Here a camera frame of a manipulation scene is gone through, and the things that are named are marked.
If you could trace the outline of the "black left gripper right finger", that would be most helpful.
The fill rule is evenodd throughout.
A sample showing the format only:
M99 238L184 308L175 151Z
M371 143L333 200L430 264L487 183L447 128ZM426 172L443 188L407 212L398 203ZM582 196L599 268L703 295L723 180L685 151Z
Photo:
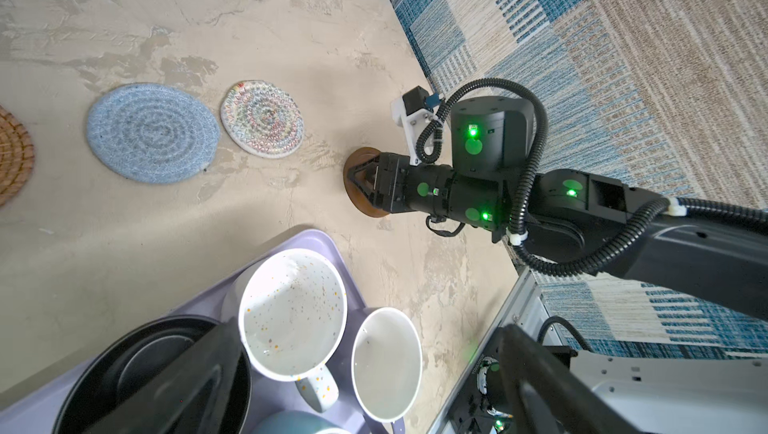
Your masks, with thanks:
M500 372L519 433L635 433L521 328L500 330Z

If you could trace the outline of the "blue woven round coaster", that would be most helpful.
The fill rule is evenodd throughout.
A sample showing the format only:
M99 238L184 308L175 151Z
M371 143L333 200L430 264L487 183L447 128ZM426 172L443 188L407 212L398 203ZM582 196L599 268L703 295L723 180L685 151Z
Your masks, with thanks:
M156 83L117 87L89 109L86 140L113 172L137 182L172 184L213 162L220 128L196 97Z

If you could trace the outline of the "brown wooden coaster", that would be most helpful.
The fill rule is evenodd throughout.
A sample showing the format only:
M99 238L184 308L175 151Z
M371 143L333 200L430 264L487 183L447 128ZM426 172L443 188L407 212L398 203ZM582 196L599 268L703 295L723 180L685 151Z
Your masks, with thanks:
M383 218L388 215L386 211L375 207L370 200L379 154L380 151L375 148L361 147L347 158L342 172L348 198L362 214L371 218Z

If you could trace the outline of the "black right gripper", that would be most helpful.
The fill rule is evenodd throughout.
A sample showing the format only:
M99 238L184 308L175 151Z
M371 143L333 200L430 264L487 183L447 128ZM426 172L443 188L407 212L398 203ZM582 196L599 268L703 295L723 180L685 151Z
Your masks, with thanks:
M350 199L355 206L374 206L390 214L418 211L445 215L454 175L448 165L413 166L405 155L365 155L350 168ZM374 179L374 183L357 179Z

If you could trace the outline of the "multicolour woven round coaster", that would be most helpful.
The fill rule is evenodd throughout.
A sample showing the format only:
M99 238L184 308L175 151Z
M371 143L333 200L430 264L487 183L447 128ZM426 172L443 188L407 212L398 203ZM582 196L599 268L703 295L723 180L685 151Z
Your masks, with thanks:
M219 113L227 134L249 154L280 159L296 152L303 143L305 126L297 104L269 82L244 80L234 84Z

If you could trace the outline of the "rattan woven round coaster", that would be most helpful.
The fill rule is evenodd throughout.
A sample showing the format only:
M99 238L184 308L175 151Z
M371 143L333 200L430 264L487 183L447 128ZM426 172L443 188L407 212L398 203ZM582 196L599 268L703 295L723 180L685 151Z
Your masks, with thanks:
M1 108L1 206L22 190L34 164L35 147L30 133L13 114Z

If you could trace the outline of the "white speckled mug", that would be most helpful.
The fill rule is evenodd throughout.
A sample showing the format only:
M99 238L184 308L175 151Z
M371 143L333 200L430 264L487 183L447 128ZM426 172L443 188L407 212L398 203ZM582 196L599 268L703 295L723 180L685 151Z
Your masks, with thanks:
M336 267L309 249L280 251L247 269L228 293L226 319L236 319L252 367L294 383L303 400L324 413L339 399L327 367L347 324L347 291Z

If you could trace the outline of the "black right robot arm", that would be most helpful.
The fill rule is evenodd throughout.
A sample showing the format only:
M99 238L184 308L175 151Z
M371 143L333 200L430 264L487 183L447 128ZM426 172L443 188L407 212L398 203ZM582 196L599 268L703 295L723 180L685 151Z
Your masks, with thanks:
M510 80L474 80L446 100L414 88L392 112L404 129L426 125L405 154L348 157L345 190L363 214L422 212L434 233L448 220L488 231L544 275L607 273L766 318L764 211L573 169L541 172L546 109Z

